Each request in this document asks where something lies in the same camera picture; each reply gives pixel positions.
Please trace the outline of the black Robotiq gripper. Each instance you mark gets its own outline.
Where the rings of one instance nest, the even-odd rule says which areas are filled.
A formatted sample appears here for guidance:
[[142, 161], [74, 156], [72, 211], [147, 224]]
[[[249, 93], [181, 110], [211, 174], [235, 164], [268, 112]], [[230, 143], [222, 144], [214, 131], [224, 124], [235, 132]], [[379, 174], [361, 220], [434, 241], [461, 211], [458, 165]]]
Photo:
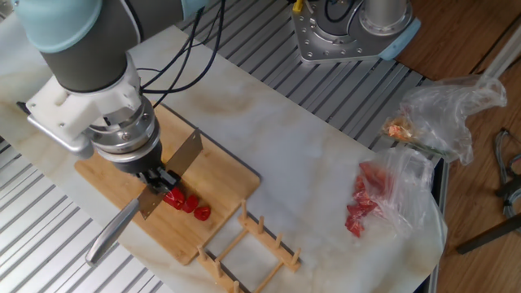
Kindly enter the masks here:
[[162, 167], [162, 150], [161, 142], [157, 142], [147, 150], [143, 147], [127, 154], [110, 154], [108, 160], [124, 173], [140, 173], [140, 180], [155, 194], [159, 194], [162, 190], [172, 190], [181, 181], [181, 177], [174, 171]]

